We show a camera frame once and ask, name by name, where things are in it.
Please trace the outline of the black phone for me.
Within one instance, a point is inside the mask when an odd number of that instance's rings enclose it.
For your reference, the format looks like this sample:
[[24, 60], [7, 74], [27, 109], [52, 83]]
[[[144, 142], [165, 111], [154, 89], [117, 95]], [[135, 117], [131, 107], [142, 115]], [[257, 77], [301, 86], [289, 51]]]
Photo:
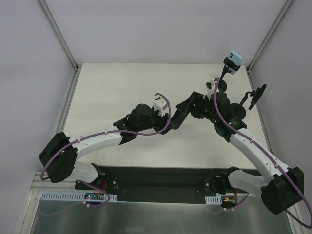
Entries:
[[249, 108], [248, 108], [249, 110], [251, 110], [256, 105], [256, 103], [259, 101], [259, 99], [263, 95], [266, 87], [267, 87], [267, 85], [263, 84], [261, 87], [258, 87], [256, 90], [252, 91], [252, 93], [251, 93], [252, 100], [251, 100], [251, 103], [250, 103]]
[[174, 130], [178, 129], [183, 123], [183, 121], [186, 119], [188, 114], [189, 114], [189, 111], [186, 109], [185, 110], [177, 109], [170, 120], [171, 129], [174, 129]]

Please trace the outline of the black round base phone stand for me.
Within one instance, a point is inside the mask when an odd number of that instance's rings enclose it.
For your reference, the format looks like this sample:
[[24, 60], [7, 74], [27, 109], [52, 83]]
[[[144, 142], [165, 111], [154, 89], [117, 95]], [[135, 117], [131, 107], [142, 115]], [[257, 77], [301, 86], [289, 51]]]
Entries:
[[246, 116], [246, 110], [243, 107], [243, 104], [246, 102], [248, 97], [253, 97], [255, 94], [255, 90], [248, 91], [245, 93], [244, 97], [239, 103], [231, 103], [230, 104], [230, 119], [228, 122], [234, 120], [243, 120]]

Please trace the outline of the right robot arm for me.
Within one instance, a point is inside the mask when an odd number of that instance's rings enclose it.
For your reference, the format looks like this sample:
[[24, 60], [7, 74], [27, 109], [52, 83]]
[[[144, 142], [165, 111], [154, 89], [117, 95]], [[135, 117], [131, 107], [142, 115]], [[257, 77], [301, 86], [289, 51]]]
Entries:
[[271, 152], [257, 143], [243, 122], [244, 107], [231, 103], [226, 93], [207, 97], [193, 92], [176, 106], [172, 122], [178, 128], [187, 115], [208, 119], [216, 132], [237, 148], [259, 171], [254, 176], [231, 167], [221, 173], [219, 186], [224, 192], [238, 188], [261, 198], [266, 208], [279, 214], [302, 200], [304, 195], [304, 173], [290, 168]]

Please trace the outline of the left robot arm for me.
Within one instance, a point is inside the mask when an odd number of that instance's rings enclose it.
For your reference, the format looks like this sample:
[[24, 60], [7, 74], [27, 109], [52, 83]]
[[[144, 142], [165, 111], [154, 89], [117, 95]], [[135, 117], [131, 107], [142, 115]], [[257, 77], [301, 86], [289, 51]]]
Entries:
[[80, 136], [57, 133], [39, 155], [43, 165], [40, 178], [53, 183], [70, 178], [86, 182], [97, 190], [103, 184], [101, 172], [94, 163], [83, 163], [79, 159], [106, 147], [128, 143], [137, 136], [160, 134], [169, 126], [171, 114], [169, 104], [163, 107], [139, 104], [126, 117], [101, 132]]

